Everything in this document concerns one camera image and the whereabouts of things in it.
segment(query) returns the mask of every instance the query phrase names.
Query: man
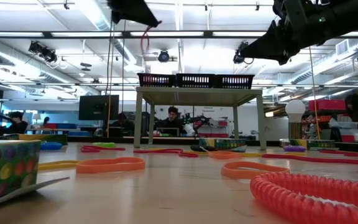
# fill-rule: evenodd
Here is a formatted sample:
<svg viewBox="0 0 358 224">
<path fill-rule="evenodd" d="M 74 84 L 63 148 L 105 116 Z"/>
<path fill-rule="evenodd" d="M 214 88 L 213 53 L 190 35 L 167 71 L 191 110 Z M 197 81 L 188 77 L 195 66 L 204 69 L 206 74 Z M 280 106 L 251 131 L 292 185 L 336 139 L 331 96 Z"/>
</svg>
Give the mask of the man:
<svg viewBox="0 0 358 224">
<path fill-rule="evenodd" d="M 111 125 L 115 128 L 122 128 L 123 132 L 133 132 L 135 125 L 132 121 L 128 121 L 127 116 L 124 113 L 118 115 L 118 120 Z"/>
<path fill-rule="evenodd" d="M 168 118 L 161 122 L 160 128 L 178 128 L 179 134 L 183 133 L 183 126 L 178 118 L 178 108 L 171 106 L 168 108 Z M 177 129 L 161 129 L 164 134 L 178 136 Z"/>
<path fill-rule="evenodd" d="M 9 128 L 0 125 L 0 133 L 2 134 L 25 134 L 27 129 L 27 122 L 22 121 L 23 114 L 15 111 L 9 114 L 9 117 L 13 120 L 14 124 L 11 124 Z"/>
</svg>

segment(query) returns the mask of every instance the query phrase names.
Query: table leg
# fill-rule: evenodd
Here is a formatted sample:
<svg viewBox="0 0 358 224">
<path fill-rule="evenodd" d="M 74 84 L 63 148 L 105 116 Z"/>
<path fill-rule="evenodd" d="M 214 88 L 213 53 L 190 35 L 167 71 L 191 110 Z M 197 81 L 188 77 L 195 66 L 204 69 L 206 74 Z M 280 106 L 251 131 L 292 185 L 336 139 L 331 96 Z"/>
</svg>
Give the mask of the table leg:
<svg viewBox="0 0 358 224">
<path fill-rule="evenodd" d="M 234 138 L 239 138 L 239 113 L 237 111 L 237 106 L 233 106 L 233 117 L 234 117 Z"/>
<path fill-rule="evenodd" d="M 266 135 L 265 135 L 265 112 L 264 112 L 264 99 L 262 95 L 256 95 L 256 103 L 258 109 L 258 129 L 259 129 L 259 142 L 260 149 L 266 150 Z"/>
<path fill-rule="evenodd" d="M 154 104 L 150 104 L 149 144 L 153 144 L 154 116 L 155 116 Z"/>
<path fill-rule="evenodd" d="M 142 135 L 142 133 L 141 133 L 142 132 L 142 100 L 143 100 L 143 93 L 137 92 L 134 147 L 140 147 L 140 138 Z"/>
</svg>

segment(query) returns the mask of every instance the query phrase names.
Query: colorful polka dot pattern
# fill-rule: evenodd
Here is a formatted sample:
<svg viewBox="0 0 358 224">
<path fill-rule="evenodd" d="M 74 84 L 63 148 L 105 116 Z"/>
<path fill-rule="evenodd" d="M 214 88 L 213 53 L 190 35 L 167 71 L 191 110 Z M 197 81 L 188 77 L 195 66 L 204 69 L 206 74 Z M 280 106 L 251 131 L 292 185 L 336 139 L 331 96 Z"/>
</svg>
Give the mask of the colorful polka dot pattern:
<svg viewBox="0 0 358 224">
<path fill-rule="evenodd" d="M 0 197 L 34 184 L 40 143 L 0 145 Z"/>
</svg>

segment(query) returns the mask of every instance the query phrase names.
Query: black monitor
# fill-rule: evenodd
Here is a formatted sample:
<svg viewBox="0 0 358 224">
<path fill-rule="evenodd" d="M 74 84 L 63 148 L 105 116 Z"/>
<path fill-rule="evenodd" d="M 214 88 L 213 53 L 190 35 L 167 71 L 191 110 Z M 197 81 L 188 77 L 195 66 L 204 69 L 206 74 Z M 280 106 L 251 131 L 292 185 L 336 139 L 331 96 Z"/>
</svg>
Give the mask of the black monitor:
<svg viewBox="0 0 358 224">
<path fill-rule="evenodd" d="M 110 119 L 118 119 L 119 95 L 111 95 Z M 81 96 L 79 120 L 106 121 L 109 114 L 109 95 Z"/>
</svg>

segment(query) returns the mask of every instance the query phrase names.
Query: orange coiled cord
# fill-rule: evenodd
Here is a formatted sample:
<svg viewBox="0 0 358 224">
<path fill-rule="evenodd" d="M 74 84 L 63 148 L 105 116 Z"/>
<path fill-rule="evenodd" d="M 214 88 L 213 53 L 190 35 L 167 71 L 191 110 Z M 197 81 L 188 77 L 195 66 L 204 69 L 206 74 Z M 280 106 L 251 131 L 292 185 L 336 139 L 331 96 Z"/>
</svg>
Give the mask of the orange coiled cord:
<svg viewBox="0 0 358 224">
<path fill-rule="evenodd" d="M 250 189 L 264 206 L 293 223 L 358 224 L 358 182 L 274 172 L 254 177 Z M 304 195 L 357 207 L 323 203 Z"/>
</svg>

